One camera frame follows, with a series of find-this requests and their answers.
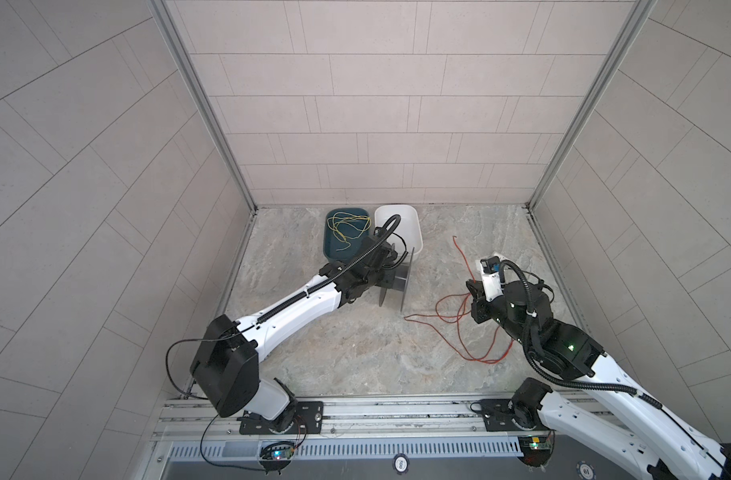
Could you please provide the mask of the grey perforated cable spool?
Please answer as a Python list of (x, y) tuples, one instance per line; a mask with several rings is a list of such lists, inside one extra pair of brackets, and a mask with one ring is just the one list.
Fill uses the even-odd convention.
[(407, 298), (407, 290), (409, 289), (409, 280), (411, 279), (411, 266), (415, 257), (415, 248), (409, 250), (407, 260), (403, 260), (399, 266), (393, 270), (389, 270), (381, 282), (379, 282), (379, 307), (385, 303), (385, 298), (390, 291), (401, 293), (401, 306), (399, 311), (403, 311), (405, 306), (405, 298)]

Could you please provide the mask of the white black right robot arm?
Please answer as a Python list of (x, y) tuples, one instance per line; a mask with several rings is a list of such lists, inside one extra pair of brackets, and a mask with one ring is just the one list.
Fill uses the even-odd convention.
[(637, 479), (731, 479), (731, 443), (670, 412), (581, 328), (555, 319), (551, 287), (493, 256), (467, 282), (471, 317), (497, 322), (537, 374), (479, 414), (523, 431), (565, 434)]

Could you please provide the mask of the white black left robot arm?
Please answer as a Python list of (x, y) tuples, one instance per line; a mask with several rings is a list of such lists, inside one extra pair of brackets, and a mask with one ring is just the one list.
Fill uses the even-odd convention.
[(295, 422), (297, 399), (280, 380), (265, 380), (260, 364), (285, 340), (318, 318), (387, 285), (409, 252), (387, 240), (401, 224), (393, 214), (363, 241), (348, 263), (329, 262), (296, 292), (240, 320), (222, 315), (198, 340), (190, 371), (221, 418), (247, 411), (283, 433)]

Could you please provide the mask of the white plastic tray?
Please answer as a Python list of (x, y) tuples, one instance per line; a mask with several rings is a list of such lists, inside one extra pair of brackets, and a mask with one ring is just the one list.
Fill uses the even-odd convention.
[(419, 256), (423, 250), (423, 235), (419, 226), (419, 213), (411, 205), (384, 205), (378, 207), (373, 214), (375, 226), (381, 227), (393, 215), (401, 216), (401, 222), (397, 230), (387, 240), (387, 243), (395, 246), (397, 252), (409, 252), (409, 255)]

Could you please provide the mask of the dark teal plastic tray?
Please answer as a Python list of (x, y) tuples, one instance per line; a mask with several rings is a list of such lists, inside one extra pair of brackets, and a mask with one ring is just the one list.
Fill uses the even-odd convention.
[(371, 233), (371, 216), (363, 208), (331, 210), (326, 217), (323, 254), (329, 262), (349, 262)]

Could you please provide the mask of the right green circuit board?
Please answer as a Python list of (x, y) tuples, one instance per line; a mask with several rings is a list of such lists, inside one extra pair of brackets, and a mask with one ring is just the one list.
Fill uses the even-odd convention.
[(521, 436), (517, 440), (519, 440), (519, 448), (523, 453), (523, 456), (519, 458), (521, 463), (533, 468), (542, 468), (549, 463), (555, 447), (553, 435)]

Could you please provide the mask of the green circuit board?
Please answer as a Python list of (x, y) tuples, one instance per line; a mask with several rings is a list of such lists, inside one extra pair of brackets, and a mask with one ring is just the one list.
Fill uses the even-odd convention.
[(517, 440), (519, 440), (519, 448), (523, 453), (523, 456), (519, 458), (521, 463), (533, 468), (542, 468), (549, 463), (555, 447), (553, 435), (521, 436)]
[(291, 441), (279, 441), (265, 446), (260, 453), (262, 461), (290, 461), (297, 450), (297, 444)]

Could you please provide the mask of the left green circuit board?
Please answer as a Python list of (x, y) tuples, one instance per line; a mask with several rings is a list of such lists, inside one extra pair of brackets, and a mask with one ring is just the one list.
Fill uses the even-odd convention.
[(297, 444), (291, 441), (279, 441), (265, 446), (260, 453), (262, 461), (290, 461), (297, 450)]

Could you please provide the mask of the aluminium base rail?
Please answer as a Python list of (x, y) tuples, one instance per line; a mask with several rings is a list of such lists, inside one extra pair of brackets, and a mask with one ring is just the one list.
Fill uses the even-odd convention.
[[(301, 400), (295, 422), (281, 434), (271, 432), (249, 413), (219, 418), (205, 401), (170, 400), (158, 417), (133, 476), (160, 478), (176, 463), (201, 463), (217, 470), (233, 466), (239, 471), (279, 472), (303, 462), (356, 460), (385, 461), (395, 471), (405, 473), (423, 460), (519, 461), (523, 453), (517, 438), (549, 434), (553, 435), (555, 447), (546, 466), (565, 460), (569, 469), (592, 478), (601, 471), (601, 462), (607, 460), (565, 434), (523, 431), (485, 418), (478, 412), (483, 400), (507, 401), (509, 397), (451, 394), (307, 398)], [(262, 461), (261, 450), (279, 441), (297, 444), (294, 457), (290, 461)]]

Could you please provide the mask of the aluminium corner wall profile left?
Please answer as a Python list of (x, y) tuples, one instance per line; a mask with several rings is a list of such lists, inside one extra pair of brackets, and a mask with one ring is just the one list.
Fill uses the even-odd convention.
[(197, 74), (195, 64), (183, 42), (183, 37), (175, 24), (171, 10), (169, 6), (167, 6), (167, 2), (162, 0), (151, 0), (148, 4), (153, 18), (155, 19), (159, 30), (161, 30), (165, 44), (167, 44), (173, 56), (173, 60), (179, 68), (179, 72), (183, 77), (185, 86), (188, 88), (188, 91), (193, 98), (193, 102), (198, 108), (217, 150), (220, 152), (229, 172), (231, 173), (231, 176), (237, 183), (239, 192), (241, 192), (245, 199), (249, 210), (252, 212), (252, 215), (255, 216), (258, 211), (257, 203), (249, 190), (249, 186), (244, 176), (239, 170), (239, 165), (237, 164), (233, 151), (227, 142), (225, 133), (219, 124), (219, 119), (217, 118), (215, 109), (203, 88), (203, 84)]

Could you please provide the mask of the aluminium corner wall profile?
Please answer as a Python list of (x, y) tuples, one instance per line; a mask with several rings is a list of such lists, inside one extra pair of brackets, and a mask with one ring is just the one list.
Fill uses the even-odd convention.
[(237, 183), (239, 192), (241, 192), (245, 199), (249, 210), (252, 212), (252, 215), (255, 216), (258, 211), (257, 203), (249, 190), (249, 186), (244, 176), (239, 170), (239, 165), (237, 164), (233, 151), (227, 142), (225, 133), (219, 124), (219, 119), (217, 118), (215, 109), (203, 88), (203, 84), (197, 74), (195, 64), (183, 42), (183, 37), (175, 24), (171, 10), (169, 6), (167, 6), (167, 2), (162, 0), (151, 0), (148, 4), (153, 18), (155, 19), (159, 30), (161, 30), (165, 44), (167, 44), (173, 56), (173, 60), (179, 68), (179, 72), (183, 77), (185, 86), (188, 88), (188, 91), (193, 98), (193, 102), (198, 108), (217, 150), (220, 152), (229, 172), (231, 173), (231, 176)]
[(567, 132), (565, 132), (561, 143), (557, 146), (555, 154), (553, 154), (553, 158), (551, 158), (551, 162), (547, 164), (545, 174), (543, 174), (541, 181), (537, 184), (537, 188), (535, 188), (533, 196), (531, 196), (531, 199), (527, 202), (527, 210), (529, 210), (529, 212), (535, 212), (537, 206), (539, 206), (539, 202), (541, 202), (541, 200), (545, 197), (551, 182), (553, 182), (553, 180), (557, 177), (557, 172), (559, 172), (561, 164), (565, 162), (565, 158), (569, 155), (571, 148), (573, 148), (573, 144), (575, 144), (577, 138), (581, 135), (581, 132), (583, 131), (583, 128), (585, 128), (585, 124), (589, 121), (591, 114), (595, 112), (595, 108), (597, 108), (599, 100), (603, 98), (605, 90), (607, 90), (609, 84), (611, 84), (611, 80), (613, 80), (615, 72), (617, 72), (617, 70), (621, 67), (625, 56), (627, 56), (627, 52), (629, 52), (633, 42), (637, 39), (641, 28), (645, 25), (645, 22), (647, 21), (647, 18), (649, 18), (649, 14), (651, 14), (651, 10), (653, 10), (655, 4), (657, 4), (657, 0), (637, 0), (633, 2), (631, 11), (629, 12), (625, 22), (623, 22), (621, 30), (619, 30), (619, 34), (617, 34), (617, 37), (613, 40), (611, 49), (607, 56), (605, 56), (605, 60), (603, 60), (601, 68), (599, 68), (599, 72), (597, 72), (597, 76), (595, 76), (595, 79), (589, 88), (589, 92), (587, 92), (587, 95), (583, 98), (583, 101), (579, 106), (579, 110), (577, 110), (577, 114), (575, 114), (575, 117), (571, 120), (571, 124), (569, 124), (569, 128), (567, 128)]

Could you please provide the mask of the aluminium corner wall profile right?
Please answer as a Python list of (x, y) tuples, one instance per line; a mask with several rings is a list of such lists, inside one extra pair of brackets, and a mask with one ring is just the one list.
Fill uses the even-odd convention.
[(555, 154), (553, 154), (553, 158), (551, 158), (551, 162), (547, 164), (545, 174), (543, 174), (541, 181), (537, 184), (537, 188), (535, 188), (533, 196), (531, 196), (531, 199), (527, 202), (527, 210), (529, 210), (529, 212), (535, 212), (537, 206), (539, 206), (539, 202), (541, 202), (541, 200), (545, 197), (551, 182), (553, 182), (553, 180), (557, 177), (557, 172), (559, 172), (561, 164), (565, 162), (565, 158), (569, 155), (571, 148), (573, 148), (573, 144), (575, 144), (577, 138), (581, 135), (581, 132), (583, 131), (583, 128), (585, 128), (585, 124), (589, 121), (591, 114), (595, 112), (595, 108), (597, 108), (599, 100), (603, 98), (605, 90), (607, 90), (609, 84), (611, 84), (611, 80), (613, 80), (615, 72), (617, 72), (617, 70), (621, 67), (625, 56), (627, 56), (627, 52), (629, 52), (633, 42), (637, 39), (641, 28), (645, 25), (645, 22), (647, 21), (647, 18), (649, 18), (649, 14), (651, 14), (651, 10), (653, 10), (655, 4), (657, 4), (657, 0), (637, 0), (633, 2), (631, 11), (629, 12), (625, 22), (623, 22), (621, 30), (619, 30), (619, 34), (617, 34), (617, 37), (613, 40), (611, 49), (607, 56), (605, 56), (605, 60), (603, 60), (601, 68), (599, 68), (599, 72), (597, 72), (597, 76), (595, 76), (595, 79), (589, 88), (589, 92), (587, 92), (587, 95), (583, 98), (583, 101), (579, 106), (579, 110), (577, 110), (577, 114), (575, 114), (575, 117), (571, 120), (571, 124), (569, 124), (569, 128), (567, 128), (567, 132), (565, 132), (561, 143), (557, 146)]

